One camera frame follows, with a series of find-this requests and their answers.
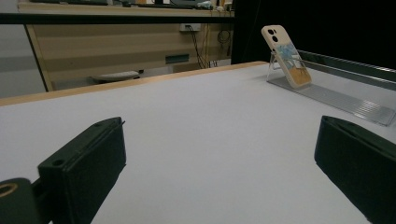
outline clear acrylic stand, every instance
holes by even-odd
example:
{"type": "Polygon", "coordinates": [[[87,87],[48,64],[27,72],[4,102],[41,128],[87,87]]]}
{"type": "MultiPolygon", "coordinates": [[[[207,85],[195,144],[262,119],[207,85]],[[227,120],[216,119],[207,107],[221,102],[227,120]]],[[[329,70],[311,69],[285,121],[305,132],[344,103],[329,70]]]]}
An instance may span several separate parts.
{"type": "Polygon", "coordinates": [[[267,81],[289,91],[389,126],[396,114],[396,71],[298,50],[312,83],[294,89],[272,53],[267,81]]]}

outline white table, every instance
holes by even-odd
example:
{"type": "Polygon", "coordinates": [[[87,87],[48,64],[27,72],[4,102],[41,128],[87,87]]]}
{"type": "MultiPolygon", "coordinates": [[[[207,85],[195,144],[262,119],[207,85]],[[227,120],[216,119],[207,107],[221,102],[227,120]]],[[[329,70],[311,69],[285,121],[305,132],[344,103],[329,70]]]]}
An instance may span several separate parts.
{"type": "Polygon", "coordinates": [[[50,154],[120,116],[127,165],[93,223],[368,223],[315,163],[320,119],[346,119],[393,143],[395,124],[281,89],[266,82],[267,64],[248,65],[0,101],[0,179],[36,180],[50,154]]]}

